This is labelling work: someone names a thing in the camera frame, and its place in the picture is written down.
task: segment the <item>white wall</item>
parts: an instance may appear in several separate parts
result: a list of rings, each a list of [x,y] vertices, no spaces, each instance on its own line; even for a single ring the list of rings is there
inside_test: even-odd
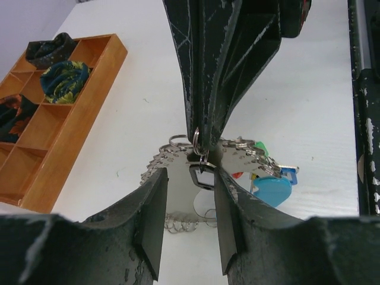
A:
[[[75,0],[0,0],[0,81],[32,40],[52,39]]]

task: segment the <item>blue plastic key tag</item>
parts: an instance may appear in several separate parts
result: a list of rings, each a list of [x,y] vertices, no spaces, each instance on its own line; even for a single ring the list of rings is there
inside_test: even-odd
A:
[[[290,184],[297,185],[298,167],[281,167],[281,175],[290,181]]]

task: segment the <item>black metal jaw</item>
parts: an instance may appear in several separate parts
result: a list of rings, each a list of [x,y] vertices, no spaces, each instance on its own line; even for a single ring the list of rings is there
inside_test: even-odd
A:
[[[0,216],[0,284],[149,285],[157,280],[166,169],[83,223],[58,215]]]
[[[182,73],[188,138],[214,150],[243,95],[299,34],[310,0],[163,0]]]
[[[223,274],[230,285],[378,284],[380,218],[289,216],[216,170]]]

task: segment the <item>green plastic tag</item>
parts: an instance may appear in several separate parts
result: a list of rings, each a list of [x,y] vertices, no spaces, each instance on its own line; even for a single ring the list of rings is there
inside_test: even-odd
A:
[[[266,157],[269,156],[269,152],[268,152],[267,148],[265,147],[265,145],[261,141],[256,142],[255,147],[258,147],[258,148],[261,148],[262,150],[264,150]]]

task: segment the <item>red plastic tag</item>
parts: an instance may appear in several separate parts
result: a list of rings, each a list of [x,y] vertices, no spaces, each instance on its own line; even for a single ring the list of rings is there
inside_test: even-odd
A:
[[[236,172],[236,173],[232,174],[232,177],[234,177],[235,179],[237,179],[237,178],[242,177],[242,175],[243,175],[243,172]]]

